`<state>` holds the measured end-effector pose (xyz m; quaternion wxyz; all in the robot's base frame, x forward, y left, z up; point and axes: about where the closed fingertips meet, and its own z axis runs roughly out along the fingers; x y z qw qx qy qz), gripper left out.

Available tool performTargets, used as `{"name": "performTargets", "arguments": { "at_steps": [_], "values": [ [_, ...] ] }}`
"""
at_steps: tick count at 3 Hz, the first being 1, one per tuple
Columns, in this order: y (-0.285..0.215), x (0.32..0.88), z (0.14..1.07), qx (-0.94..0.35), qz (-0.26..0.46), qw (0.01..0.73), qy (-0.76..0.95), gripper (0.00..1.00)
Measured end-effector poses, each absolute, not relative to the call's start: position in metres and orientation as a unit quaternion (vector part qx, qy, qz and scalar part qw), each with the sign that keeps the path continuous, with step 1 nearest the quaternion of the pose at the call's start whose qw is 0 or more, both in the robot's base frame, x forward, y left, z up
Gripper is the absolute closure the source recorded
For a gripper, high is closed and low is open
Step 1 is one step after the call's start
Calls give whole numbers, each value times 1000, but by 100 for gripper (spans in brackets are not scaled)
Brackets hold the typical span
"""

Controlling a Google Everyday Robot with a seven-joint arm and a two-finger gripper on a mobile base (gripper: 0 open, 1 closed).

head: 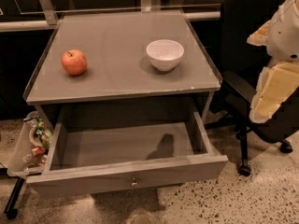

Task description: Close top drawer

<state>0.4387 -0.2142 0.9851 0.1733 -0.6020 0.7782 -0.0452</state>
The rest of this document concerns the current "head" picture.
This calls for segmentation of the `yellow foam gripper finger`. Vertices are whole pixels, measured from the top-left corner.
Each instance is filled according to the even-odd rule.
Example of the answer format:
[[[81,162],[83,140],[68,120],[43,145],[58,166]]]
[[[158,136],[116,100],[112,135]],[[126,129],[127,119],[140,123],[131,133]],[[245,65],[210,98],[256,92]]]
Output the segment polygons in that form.
[[[259,75],[256,93],[250,105],[249,118],[265,123],[299,87],[299,64],[277,63],[265,67]]]

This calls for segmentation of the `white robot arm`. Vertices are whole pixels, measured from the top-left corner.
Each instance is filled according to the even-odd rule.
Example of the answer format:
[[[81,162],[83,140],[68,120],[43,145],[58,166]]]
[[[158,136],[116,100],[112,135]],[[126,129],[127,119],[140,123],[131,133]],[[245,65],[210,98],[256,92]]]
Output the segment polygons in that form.
[[[299,0],[285,0],[247,43],[266,46],[271,57],[259,75],[249,112],[251,121],[265,123],[299,87]]]

